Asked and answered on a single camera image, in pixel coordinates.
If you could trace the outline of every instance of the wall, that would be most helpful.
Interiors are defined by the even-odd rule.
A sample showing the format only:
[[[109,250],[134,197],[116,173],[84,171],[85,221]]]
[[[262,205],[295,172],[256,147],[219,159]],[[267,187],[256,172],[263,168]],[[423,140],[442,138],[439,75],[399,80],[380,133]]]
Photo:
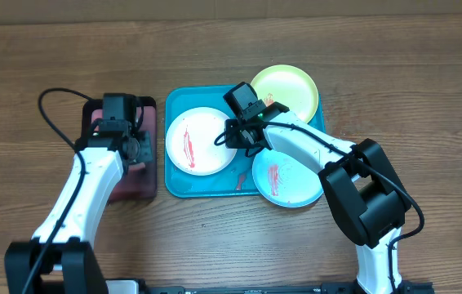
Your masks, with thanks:
[[[462,0],[0,0],[0,25],[462,13]]]

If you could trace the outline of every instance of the wooden table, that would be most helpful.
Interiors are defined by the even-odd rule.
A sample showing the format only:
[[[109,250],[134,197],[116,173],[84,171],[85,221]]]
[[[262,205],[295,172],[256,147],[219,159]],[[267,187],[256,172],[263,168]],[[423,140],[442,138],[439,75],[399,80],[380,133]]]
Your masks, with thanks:
[[[43,122],[38,94],[68,87],[153,96],[177,87],[251,81],[295,65],[318,85],[327,131],[380,142],[423,208],[424,231],[400,244],[404,278],[462,291],[462,15],[0,26],[0,293],[2,258],[46,218],[73,154]],[[83,100],[48,97],[51,119],[79,136]],[[352,281],[354,245],[326,199],[287,210],[261,197],[158,196],[107,207],[96,256],[107,278],[231,287]],[[407,213],[404,231],[417,225]]]

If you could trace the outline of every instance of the blue tray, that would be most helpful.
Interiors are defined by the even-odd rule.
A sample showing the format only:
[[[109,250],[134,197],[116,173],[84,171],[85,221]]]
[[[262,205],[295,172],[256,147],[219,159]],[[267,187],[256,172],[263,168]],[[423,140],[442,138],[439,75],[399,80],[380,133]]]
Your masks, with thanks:
[[[234,118],[233,112],[224,101],[224,94],[234,86],[182,87],[174,90],[166,100],[164,134],[167,134],[167,129],[176,117],[197,107],[212,107]],[[318,111],[309,125],[325,131],[322,103],[318,104]],[[255,187],[251,173],[253,158],[247,158],[245,152],[240,149],[233,161],[216,174],[194,176],[176,168],[165,151],[166,187],[180,198],[258,195],[260,193]]]

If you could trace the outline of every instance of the maroon container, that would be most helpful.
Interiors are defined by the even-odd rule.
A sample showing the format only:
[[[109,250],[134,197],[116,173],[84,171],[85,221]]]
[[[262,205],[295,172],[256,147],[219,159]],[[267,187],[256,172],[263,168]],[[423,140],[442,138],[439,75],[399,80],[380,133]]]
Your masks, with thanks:
[[[153,161],[129,167],[125,175],[115,186],[108,203],[127,199],[153,199],[157,196],[157,103],[151,97],[139,97],[144,105],[144,121],[140,131],[148,131],[151,140]],[[136,116],[140,116],[140,107]],[[91,122],[102,118],[102,100],[88,101],[82,108],[82,136],[87,134]]]

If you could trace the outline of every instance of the sauce stain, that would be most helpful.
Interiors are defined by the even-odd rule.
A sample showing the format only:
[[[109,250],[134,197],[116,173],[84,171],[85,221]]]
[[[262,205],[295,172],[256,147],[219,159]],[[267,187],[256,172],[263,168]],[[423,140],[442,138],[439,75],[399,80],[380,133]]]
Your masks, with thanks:
[[[185,128],[184,133],[184,154],[185,157],[189,160],[189,167],[195,167],[195,157],[193,155],[193,144],[189,139],[188,128]]]
[[[242,189],[242,184],[246,181],[247,171],[243,172],[238,176],[237,188],[235,190],[240,191]]]
[[[274,164],[268,169],[269,184],[271,185],[271,194],[278,196],[278,165]]]
[[[269,93],[269,94],[264,98],[264,103],[265,103],[265,106],[270,106],[271,104],[273,104],[273,103],[274,103],[273,94]]]

